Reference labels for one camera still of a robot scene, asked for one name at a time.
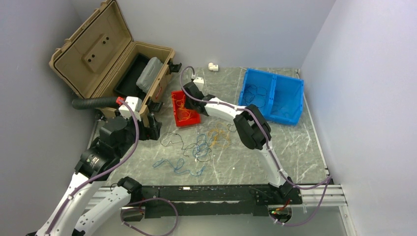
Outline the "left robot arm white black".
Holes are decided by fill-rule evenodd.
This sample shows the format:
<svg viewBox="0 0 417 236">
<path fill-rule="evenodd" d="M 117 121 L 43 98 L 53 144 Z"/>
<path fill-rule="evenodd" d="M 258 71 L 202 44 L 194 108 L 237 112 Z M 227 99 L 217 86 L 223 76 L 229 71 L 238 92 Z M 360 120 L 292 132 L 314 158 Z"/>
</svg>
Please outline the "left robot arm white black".
<svg viewBox="0 0 417 236">
<path fill-rule="evenodd" d="M 96 206 L 85 211 L 91 198 L 111 172 L 126 162 L 140 140 L 148 140 L 148 128 L 138 115 L 106 120 L 98 136 L 75 166 L 70 184 L 44 225 L 32 236 L 90 236 L 117 209 L 136 206 L 143 200 L 142 185 L 123 177 Z"/>
</svg>

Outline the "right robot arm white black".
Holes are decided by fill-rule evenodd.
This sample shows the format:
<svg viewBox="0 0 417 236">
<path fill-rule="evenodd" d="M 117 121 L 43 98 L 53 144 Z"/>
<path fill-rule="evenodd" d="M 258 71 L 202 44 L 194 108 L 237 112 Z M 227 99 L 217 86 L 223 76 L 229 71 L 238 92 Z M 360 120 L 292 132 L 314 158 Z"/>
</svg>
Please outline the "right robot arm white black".
<svg viewBox="0 0 417 236">
<path fill-rule="evenodd" d="M 255 105 L 238 106 L 208 94 L 203 95 L 194 82 L 181 87 L 186 95 L 185 106 L 205 116 L 233 122 L 245 147 L 259 152 L 258 159 L 267 174 L 271 198 L 277 204 L 299 204 L 300 191 L 283 170 L 271 142 L 271 128 Z"/>
</svg>

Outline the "white pipe elbow fitting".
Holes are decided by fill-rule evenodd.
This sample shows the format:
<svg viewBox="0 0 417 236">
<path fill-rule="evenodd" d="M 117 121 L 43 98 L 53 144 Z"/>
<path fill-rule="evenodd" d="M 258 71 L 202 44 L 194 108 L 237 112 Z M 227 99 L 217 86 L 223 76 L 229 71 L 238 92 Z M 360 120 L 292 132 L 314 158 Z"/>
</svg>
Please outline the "white pipe elbow fitting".
<svg viewBox="0 0 417 236">
<path fill-rule="evenodd" d="M 218 72 L 219 71 L 219 66 L 218 66 L 218 64 L 214 64 L 214 63 L 210 62 L 208 64 L 208 69 L 209 69 L 209 71 Z"/>
</svg>

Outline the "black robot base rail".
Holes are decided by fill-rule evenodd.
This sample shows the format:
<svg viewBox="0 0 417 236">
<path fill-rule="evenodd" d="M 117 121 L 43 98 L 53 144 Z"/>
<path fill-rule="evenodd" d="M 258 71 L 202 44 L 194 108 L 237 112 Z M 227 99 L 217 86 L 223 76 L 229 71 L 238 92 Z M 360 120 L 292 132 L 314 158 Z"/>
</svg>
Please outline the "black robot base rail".
<svg viewBox="0 0 417 236">
<path fill-rule="evenodd" d="M 111 185 L 126 187 L 131 194 L 128 218 L 134 209 L 143 209 L 145 218 L 165 216 L 277 215 L 284 208 L 303 203 L 299 189 L 285 183 L 238 185 L 141 185 L 124 177 Z"/>
</svg>

